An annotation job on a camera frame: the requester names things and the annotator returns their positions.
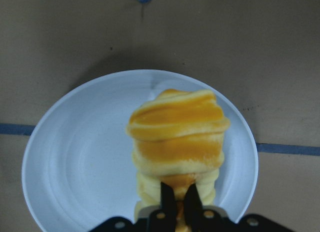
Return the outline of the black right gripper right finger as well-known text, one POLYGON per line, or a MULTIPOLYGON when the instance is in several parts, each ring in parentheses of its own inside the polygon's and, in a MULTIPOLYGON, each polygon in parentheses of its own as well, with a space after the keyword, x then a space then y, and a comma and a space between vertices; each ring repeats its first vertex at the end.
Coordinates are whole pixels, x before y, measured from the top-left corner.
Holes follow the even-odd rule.
POLYGON ((186 225, 192 232, 199 232, 203 205, 196 184, 189 186, 183 201, 183 214, 186 225))

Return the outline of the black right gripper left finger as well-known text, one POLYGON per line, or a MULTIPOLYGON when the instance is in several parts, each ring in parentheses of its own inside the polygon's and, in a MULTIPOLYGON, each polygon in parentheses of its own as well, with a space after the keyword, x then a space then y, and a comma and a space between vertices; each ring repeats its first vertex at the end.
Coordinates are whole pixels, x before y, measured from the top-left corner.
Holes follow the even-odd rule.
POLYGON ((160 231, 175 232, 182 222, 181 205, 176 201, 174 190, 164 182, 160 184, 160 210, 160 231))

